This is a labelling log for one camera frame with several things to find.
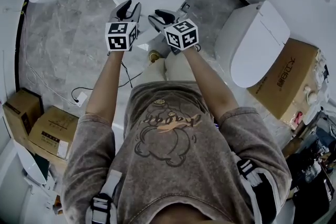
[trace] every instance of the cartoon print on shirt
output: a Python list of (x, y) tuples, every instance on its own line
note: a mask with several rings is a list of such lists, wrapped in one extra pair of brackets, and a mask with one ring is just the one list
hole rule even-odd
[[(170, 106), (165, 100), (158, 99), (148, 107), (145, 119), (139, 123), (142, 130), (136, 136), (138, 142), (134, 152), (165, 161), (171, 167), (180, 167), (191, 143), (196, 143), (196, 136), (188, 134), (187, 129), (201, 122), (201, 115), (190, 116), (182, 112), (180, 103)], [(160, 136), (160, 143), (153, 142), (157, 141), (157, 136)]]

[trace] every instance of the cardboard box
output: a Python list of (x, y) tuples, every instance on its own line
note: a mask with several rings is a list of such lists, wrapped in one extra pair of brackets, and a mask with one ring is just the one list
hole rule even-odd
[(66, 167), (78, 118), (52, 106), (33, 126), (29, 144), (41, 157), (57, 167)]
[(15, 141), (32, 151), (28, 136), (43, 113), (41, 97), (26, 89), (20, 89), (4, 104), (3, 109)]
[(289, 39), (266, 75), (248, 91), (277, 119), (295, 130), (299, 112), (308, 112), (305, 86), (318, 92), (314, 68), (318, 48)]

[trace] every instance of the gray t-shirt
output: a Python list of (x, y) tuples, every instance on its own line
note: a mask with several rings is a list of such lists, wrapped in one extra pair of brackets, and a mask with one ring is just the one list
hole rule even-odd
[(167, 205), (192, 205), (211, 219), (253, 223), (234, 151), (274, 177), (285, 202), (290, 172), (253, 108), (226, 112), (213, 123), (195, 82), (150, 82), (132, 90), (125, 140), (115, 156), (106, 120), (79, 119), (65, 171), (62, 205), (69, 223), (84, 223), (109, 170), (122, 173), (114, 195), (118, 223), (149, 223)]

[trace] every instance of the khaki pants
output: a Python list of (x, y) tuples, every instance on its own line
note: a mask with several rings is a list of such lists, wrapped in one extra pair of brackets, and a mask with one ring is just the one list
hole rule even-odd
[(191, 67), (182, 52), (178, 55), (170, 52), (166, 59), (161, 58), (155, 61), (142, 72), (135, 85), (167, 80), (196, 81)]

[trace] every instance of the marble floor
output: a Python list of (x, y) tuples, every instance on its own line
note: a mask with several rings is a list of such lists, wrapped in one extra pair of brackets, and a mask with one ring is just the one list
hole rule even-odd
[[(239, 0), (187, 0), (188, 16), (199, 28), (201, 55), (229, 85), (240, 105), (254, 106), (261, 114), (272, 135), (281, 147), (289, 141), (289, 128), (276, 120), (245, 89), (234, 85), (225, 74), (214, 55), (214, 43), (218, 32), (231, 12), (243, 5)], [(55, 3), (30, 3), (26, 12), (25, 31), (22, 35), (19, 61), (20, 86), (41, 94), (44, 107), (57, 106), (76, 116), (85, 112), (73, 105), (71, 91), (76, 87), (92, 88), (107, 59), (104, 26), (115, 7), (113, 0), (60, 0)], [(150, 49), (166, 50), (162, 37), (150, 42)], [(134, 47), (123, 58), (130, 77), (134, 77), (148, 65), (148, 52)], [(36, 77), (29, 65), (48, 89)], [(127, 82), (125, 70), (121, 70), (120, 85)], [(89, 90), (77, 90), (89, 95)], [(129, 84), (119, 89), (113, 129), (121, 137), (125, 107), (130, 96)]]

